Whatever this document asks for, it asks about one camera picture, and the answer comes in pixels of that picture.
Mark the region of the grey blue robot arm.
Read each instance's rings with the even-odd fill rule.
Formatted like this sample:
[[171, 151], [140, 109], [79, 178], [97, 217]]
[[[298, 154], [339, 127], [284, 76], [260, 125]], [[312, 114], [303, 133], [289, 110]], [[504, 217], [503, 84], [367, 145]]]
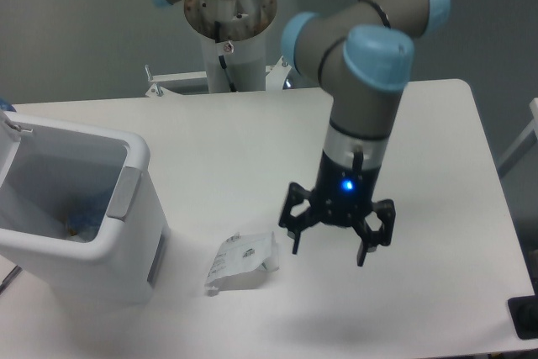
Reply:
[[[276, 0], [152, 0], [182, 3], [201, 37], [210, 92], [266, 86], [260, 37]], [[291, 183], [279, 224], [298, 240], [317, 224], [351, 228], [360, 237], [357, 261], [391, 243], [394, 203], [372, 198], [398, 106], [414, 59], [414, 39], [448, 19], [451, 0], [356, 0], [330, 17], [300, 13], [285, 26], [283, 59], [332, 98], [314, 187]]]

